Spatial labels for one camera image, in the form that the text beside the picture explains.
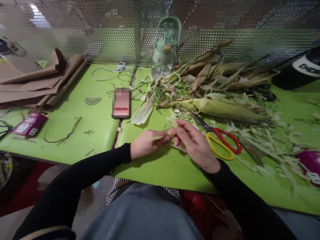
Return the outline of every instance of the black sleeve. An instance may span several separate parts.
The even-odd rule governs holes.
[[[81,160],[61,172],[46,188],[40,199],[16,231],[13,240],[35,231],[54,227],[72,227],[81,190],[108,174],[122,163],[131,162],[130,144]]]
[[[202,170],[219,191],[228,208],[241,225],[244,238],[295,239],[296,237],[280,217],[257,194],[247,187],[229,166],[218,159],[219,172],[211,174]]]

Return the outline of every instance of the hand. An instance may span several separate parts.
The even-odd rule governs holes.
[[[165,137],[158,140],[149,140],[148,138],[165,135]],[[171,138],[166,132],[145,130],[133,143],[130,145],[131,159],[146,156],[159,147],[166,145]]]
[[[177,119],[177,134],[173,137],[174,144],[181,148],[181,141],[186,146],[189,156],[203,170],[208,173],[216,173],[220,170],[220,163],[215,158],[206,137],[191,123]]]

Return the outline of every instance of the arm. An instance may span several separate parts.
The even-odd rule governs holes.
[[[189,156],[214,184],[241,225],[245,239],[296,239],[270,206],[241,182],[224,161],[215,158],[200,131],[189,122],[177,123],[174,143],[180,148],[181,141],[185,144]]]
[[[149,137],[166,135],[166,132],[146,130],[132,144],[103,152],[81,160],[61,172],[46,188],[31,212],[18,228],[13,240],[26,239],[60,231],[61,236],[75,239],[71,233],[81,190],[107,175],[110,170],[132,159],[145,156],[164,145],[170,138],[150,141]]]
[[[257,194],[218,159],[220,170],[204,174],[210,179],[241,225],[245,239],[296,239],[287,225]]]

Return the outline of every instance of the green table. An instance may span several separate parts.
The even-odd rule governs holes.
[[[143,79],[150,73],[148,68],[138,68],[136,77]],[[320,146],[319,143],[319,125],[310,126],[307,123],[295,121],[298,119],[311,119],[311,114],[317,111],[317,106],[307,103],[306,96],[317,96],[318,93],[300,93],[283,91],[273,87],[272,91],[278,97],[276,102],[277,111],[283,112],[281,121],[292,123],[297,131],[303,133],[300,140]],[[141,100],[133,100],[132,105],[140,107]],[[118,136],[117,147],[126,142],[132,142],[144,130],[161,130],[165,123],[170,124],[166,117],[171,116],[170,111],[161,109],[160,113],[155,110],[147,122],[143,125],[133,125],[129,120],[122,122],[122,131]],[[256,165],[248,154],[243,151],[240,157],[249,163]],[[264,157],[264,164],[275,169],[278,166],[271,159]],[[283,179],[278,174],[269,176],[267,174],[258,174],[250,171],[236,159],[226,161],[231,170],[255,193],[257,193],[267,204],[275,207],[290,209],[294,211],[320,215],[320,188],[310,187],[301,178],[295,175],[299,187],[297,188],[297,197],[293,197],[291,184],[287,179]],[[181,151],[170,146],[163,147],[153,154],[134,160],[130,164],[118,166],[113,175],[120,178],[127,178],[148,184],[199,191],[204,193],[217,193],[213,185],[199,171],[190,157]]]
[[[14,154],[27,156],[29,158],[48,160],[64,164],[73,164],[86,158],[86,154],[93,150],[88,156],[110,150],[118,128],[119,119],[113,119],[112,99],[106,92],[113,89],[111,83],[116,87],[129,87],[134,72],[131,66],[131,72],[113,73],[110,80],[95,81],[91,77],[92,71],[97,66],[103,66],[107,69],[114,69],[115,65],[87,66],[78,76],[75,83],[60,100],[58,106],[48,114],[49,119],[41,129],[36,138],[31,141],[22,141],[12,139],[21,137],[19,135],[9,134],[0,141],[0,150]],[[108,78],[111,72],[98,70],[94,73],[95,78]],[[102,100],[89,106],[85,103],[86,97],[101,97]],[[27,109],[16,107],[13,111],[3,116],[1,120],[6,121],[12,126],[16,126],[22,121],[20,111],[27,116]],[[0,110],[0,116],[7,112],[7,109]],[[73,128],[77,117],[82,117],[74,133],[60,145],[57,143],[48,143],[65,137]]]

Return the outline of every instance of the red and yellow scissors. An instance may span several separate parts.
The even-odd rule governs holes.
[[[210,127],[207,123],[205,123],[201,118],[198,117],[197,114],[194,114],[193,112],[191,112],[191,115],[193,116],[193,118],[196,120],[197,123],[199,123],[203,128],[204,130],[206,131],[206,139],[210,145],[210,148],[211,150],[220,158],[224,159],[224,160],[233,160],[235,158],[234,154],[240,154],[241,151],[242,151],[242,147],[241,147],[241,144],[239,142],[239,140],[234,136],[232,135],[231,133],[225,131],[225,130],[222,130],[220,128],[213,128],[213,127]],[[221,142],[216,139],[212,134],[211,132],[214,132],[218,138],[221,140]],[[228,137],[230,137],[236,144],[237,146],[237,150],[233,149],[229,143],[227,143],[227,141],[224,139],[224,137],[220,134],[220,133],[223,133],[225,135],[227,135]],[[220,154],[213,146],[212,142],[211,142],[211,139],[216,142],[217,144],[219,144],[222,148],[224,148],[230,156],[224,156],[222,154]]]

